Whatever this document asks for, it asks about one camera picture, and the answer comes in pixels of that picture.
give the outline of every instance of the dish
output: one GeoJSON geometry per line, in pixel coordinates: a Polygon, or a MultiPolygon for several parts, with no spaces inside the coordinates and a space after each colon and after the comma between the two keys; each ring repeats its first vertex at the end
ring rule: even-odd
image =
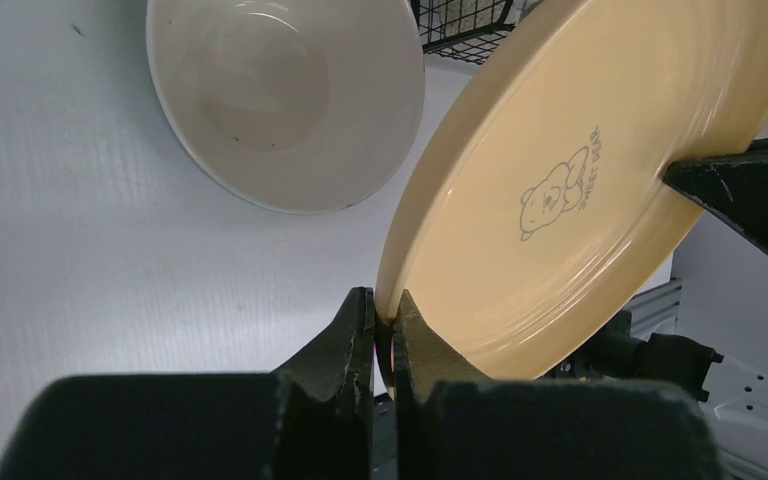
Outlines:
{"type": "Polygon", "coordinates": [[[273,210],[325,213],[377,191],[425,95],[402,0],[149,0],[160,104],[217,182],[273,210]]]}
{"type": "Polygon", "coordinates": [[[744,151],[768,112],[768,0],[543,2],[473,78],[393,219],[404,288],[495,378],[536,378],[604,325],[702,210],[670,162],[744,151]]]}

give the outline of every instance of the table surface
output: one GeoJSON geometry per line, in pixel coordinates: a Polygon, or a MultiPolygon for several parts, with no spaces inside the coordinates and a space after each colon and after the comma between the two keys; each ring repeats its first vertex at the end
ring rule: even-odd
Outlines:
{"type": "Polygon", "coordinates": [[[0,453],[56,378],[289,358],[351,287],[374,285],[410,172],[474,73],[429,60],[420,135],[377,194],[277,214],[227,193],[175,139],[145,4],[0,0],[0,453]]]}

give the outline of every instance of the bear logo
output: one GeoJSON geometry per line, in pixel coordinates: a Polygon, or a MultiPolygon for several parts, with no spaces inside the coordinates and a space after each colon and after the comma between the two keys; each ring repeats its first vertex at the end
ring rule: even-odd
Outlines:
{"type": "Polygon", "coordinates": [[[589,155],[590,149],[581,147],[569,160],[553,168],[545,180],[523,194],[519,220],[522,241],[578,206],[584,192],[584,171],[589,155]]]}

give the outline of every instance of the wire basket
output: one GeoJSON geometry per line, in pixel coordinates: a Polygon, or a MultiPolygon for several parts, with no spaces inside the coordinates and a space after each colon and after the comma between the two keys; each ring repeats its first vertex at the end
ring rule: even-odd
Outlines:
{"type": "Polygon", "coordinates": [[[411,0],[425,53],[483,64],[539,0],[411,0]]]}

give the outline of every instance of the black wire basket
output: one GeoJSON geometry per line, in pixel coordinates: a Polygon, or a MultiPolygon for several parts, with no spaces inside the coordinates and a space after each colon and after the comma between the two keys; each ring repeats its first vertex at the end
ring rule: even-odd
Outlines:
{"type": "Polygon", "coordinates": [[[411,0],[425,53],[483,64],[535,0],[411,0]]]}

